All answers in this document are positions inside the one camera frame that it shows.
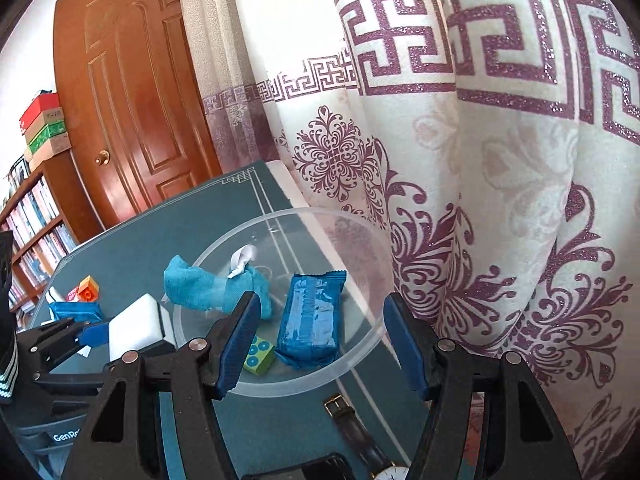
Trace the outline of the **blue snack packet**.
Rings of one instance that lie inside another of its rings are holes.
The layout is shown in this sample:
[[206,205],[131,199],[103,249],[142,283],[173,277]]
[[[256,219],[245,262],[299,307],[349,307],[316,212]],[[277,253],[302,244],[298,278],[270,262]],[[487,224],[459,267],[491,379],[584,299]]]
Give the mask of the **blue snack packet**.
[[75,322],[99,323],[104,320],[97,302],[55,301],[49,304],[49,309],[57,321],[72,318]]

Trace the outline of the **orange yellow toy block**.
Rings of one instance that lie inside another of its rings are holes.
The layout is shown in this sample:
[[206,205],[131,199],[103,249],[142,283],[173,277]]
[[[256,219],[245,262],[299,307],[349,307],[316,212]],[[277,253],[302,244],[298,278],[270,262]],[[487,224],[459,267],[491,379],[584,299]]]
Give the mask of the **orange yellow toy block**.
[[95,302],[99,296],[99,284],[91,275],[87,275],[77,286],[78,299],[83,302]]

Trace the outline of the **white foam block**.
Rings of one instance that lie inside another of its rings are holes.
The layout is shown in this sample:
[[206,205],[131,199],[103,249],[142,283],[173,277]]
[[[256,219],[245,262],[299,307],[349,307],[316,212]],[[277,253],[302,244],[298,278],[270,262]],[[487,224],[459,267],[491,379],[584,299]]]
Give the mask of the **white foam block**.
[[118,360],[129,350],[166,342],[176,346],[174,329],[165,307],[150,294],[144,294],[111,319],[108,328],[110,360]]

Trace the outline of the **teal cloth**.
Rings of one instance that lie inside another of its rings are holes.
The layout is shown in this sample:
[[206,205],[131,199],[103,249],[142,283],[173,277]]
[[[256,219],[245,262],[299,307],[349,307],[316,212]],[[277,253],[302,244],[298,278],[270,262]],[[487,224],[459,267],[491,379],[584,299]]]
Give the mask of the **teal cloth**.
[[268,321],[272,315],[269,282],[252,265],[256,256],[254,245],[242,246],[232,255],[229,271],[222,278],[175,256],[164,271],[165,295],[187,309],[230,314],[244,292],[254,292],[260,301],[260,318]]

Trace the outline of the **green dotted toy block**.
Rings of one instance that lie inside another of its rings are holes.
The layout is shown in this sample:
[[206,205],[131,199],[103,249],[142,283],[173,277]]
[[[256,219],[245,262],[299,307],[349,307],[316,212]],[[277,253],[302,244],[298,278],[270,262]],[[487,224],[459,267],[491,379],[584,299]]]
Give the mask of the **green dotted toy block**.
[[262,376],[270,369],[275,358],[273,344],[267,339],[255,336],[248,349],[243,367],[244,370],[256,376]]

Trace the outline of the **blue wipes packet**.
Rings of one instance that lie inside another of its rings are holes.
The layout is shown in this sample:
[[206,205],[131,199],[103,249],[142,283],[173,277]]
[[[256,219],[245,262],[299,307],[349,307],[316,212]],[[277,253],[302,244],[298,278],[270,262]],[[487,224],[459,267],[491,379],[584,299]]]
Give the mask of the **blue wipes packet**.
[[294,274],[277,336],[278,358],[296,370],[326,366],[340,355],[345,270]]

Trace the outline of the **red balloon glue packet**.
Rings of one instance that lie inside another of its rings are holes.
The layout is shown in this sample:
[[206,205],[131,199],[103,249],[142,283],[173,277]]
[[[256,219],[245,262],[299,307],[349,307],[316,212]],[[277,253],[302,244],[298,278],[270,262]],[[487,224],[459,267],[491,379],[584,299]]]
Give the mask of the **red balloon glue packet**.
[[78,302],[80,300],[79,296],[78,296],[78,288],[74,287],[72,288],[67,294],[66,294],[66,300],[68,302]]

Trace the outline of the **wooden bookshelf with books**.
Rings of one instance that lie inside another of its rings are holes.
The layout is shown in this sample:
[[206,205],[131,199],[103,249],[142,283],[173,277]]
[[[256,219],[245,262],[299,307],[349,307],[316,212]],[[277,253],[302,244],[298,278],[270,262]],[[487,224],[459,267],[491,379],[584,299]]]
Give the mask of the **wooden bookshelf with books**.
[[6,177],[19,186],[1,211],[1,229],[14,237],[9,307],[19,330],[29,326],[58,264],[103,231],[70,153],[26,169],[20,159]]

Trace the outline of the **brown leather wristwatch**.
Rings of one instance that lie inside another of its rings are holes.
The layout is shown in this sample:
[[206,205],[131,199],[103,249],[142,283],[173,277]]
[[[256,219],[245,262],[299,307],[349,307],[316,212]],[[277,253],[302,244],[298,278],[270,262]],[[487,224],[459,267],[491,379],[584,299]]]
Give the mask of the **brown leather wristwatch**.
[[384,453],[341,393],[325,400],[323,406],[343,440],[367,467],[371,479],[404,480],[407,478],[409,468],[394,463]]

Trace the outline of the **brass door knob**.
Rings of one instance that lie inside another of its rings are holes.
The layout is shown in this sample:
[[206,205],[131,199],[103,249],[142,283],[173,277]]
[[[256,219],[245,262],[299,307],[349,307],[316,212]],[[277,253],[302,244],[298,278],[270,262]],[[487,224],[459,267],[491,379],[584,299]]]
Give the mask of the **brass door knob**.
[[106,166],[110,163],[110,161],[111,153],[107,150],[99,151],[99,153],[96,154],[96,158],[94,159],[96,166]]

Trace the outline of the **black smartphone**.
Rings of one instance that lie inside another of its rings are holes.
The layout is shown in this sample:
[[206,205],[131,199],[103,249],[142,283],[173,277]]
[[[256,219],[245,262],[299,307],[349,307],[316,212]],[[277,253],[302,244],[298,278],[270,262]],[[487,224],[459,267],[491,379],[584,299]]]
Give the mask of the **black smartphone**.
[[308,462],[281,469],[244,474],[242,480],[355,480],[346,458],[340,453],[308,460]]

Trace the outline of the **stacked boxes on shelf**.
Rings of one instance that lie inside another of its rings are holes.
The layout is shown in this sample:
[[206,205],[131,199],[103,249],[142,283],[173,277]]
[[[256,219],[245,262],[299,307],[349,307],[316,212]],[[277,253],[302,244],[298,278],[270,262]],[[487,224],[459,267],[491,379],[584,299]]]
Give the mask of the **stacked boxes on shelf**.
[[72,147],[60,98],[54,91],[43,90],[35,96],[18,126],[26,143],[24,159],[30,171]]

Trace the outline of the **brown wooden door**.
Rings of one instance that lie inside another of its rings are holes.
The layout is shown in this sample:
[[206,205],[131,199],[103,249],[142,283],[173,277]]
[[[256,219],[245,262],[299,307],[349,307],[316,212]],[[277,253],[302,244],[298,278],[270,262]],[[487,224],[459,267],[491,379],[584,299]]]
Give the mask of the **brown wooden door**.
[[[58,0],[53,58],[72,153],[104,226],[221,175],[180,0]],[[111,161],[96,166],[102,150]]]

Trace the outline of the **clear plastic bowl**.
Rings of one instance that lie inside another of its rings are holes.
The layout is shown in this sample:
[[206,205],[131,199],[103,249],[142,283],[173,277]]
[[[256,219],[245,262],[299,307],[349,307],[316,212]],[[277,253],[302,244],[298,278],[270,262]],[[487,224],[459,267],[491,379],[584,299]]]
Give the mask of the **clear plastic bowl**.
[[296,396],[351,372],[390,340],[383,302],[394,287],[390,241],[386,233],[356,214],[321,208],[294,208],[264,214],[237,226],[210,244],[194,264],[226,278],[235,249],[253,245],[252,262],[269,284],[272,315],[258,325],[258,337],[274,344],[295,274],[343,271],[341,333],[337,357],[312,370],[275,360],[264,374],[243,370],[233,392],[250,398]]

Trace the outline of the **patterned white purple curtain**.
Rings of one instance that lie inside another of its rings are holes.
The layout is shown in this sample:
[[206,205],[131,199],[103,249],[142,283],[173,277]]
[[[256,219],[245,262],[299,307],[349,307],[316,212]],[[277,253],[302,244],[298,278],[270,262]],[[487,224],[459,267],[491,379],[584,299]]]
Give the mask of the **patterned white purple curtain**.
[[586,479],[634,479],[639,37],[613,0],[181,0],[224,171],[390,237],[439,333],[517,351]]

